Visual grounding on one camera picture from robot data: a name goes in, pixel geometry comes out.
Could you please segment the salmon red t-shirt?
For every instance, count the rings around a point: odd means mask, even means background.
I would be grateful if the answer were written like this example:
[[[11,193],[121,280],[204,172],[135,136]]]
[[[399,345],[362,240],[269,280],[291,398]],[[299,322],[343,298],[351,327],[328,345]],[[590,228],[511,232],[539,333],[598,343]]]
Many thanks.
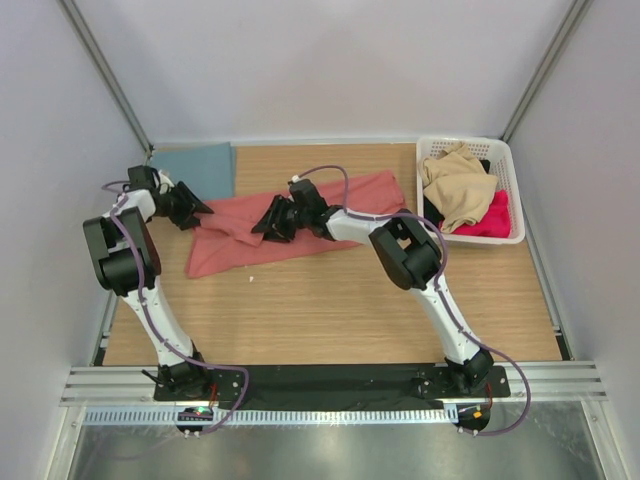
[[[371,215],[395,213],[406,206],[404,193],[389,170],[355,177],[348,187],[334,181],[319,185],[318,190],[329,205],[337,205],[347,191],[347,205]],[[281,191],[208,201],[213,212],[202,214],[193,231],[186,276],[196,279],[358,245],[319,238],[303,228],[288,196],[288,191]]]

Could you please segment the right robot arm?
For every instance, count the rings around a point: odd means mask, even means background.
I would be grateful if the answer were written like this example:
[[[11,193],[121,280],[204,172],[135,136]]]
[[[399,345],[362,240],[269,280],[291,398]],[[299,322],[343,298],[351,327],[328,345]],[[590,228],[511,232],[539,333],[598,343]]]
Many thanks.
[[[470,329],[448,288],[447,253],[431,234],[433,224],[406,209],[374,215],[345,203],[329,204],[308,179],[293,178],[289,194],[276,195],[251,232],[264,240],[291,243],[301,230],[327,241],[367,245],[389,280],[412,294],[441,342],[453,389],[472,396],[489,391],[494,358]]]

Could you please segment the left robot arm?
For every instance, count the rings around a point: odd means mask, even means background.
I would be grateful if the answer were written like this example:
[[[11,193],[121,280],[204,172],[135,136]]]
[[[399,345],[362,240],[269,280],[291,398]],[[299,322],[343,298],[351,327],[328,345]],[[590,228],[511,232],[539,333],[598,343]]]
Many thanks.
[[[173,182],[151,166],[128,169],[118,183],[116,202],[83,222],[91,263],[101,287],[123,300],[140,320],[157,355],[157,372],[143,374],[157,399],[199,400],[212,389],[212,377],[193,340],[179,326],[161,286],[161,260],[147,224],[164,217],[180,230],[200,225],[214,211],[182,181]]]

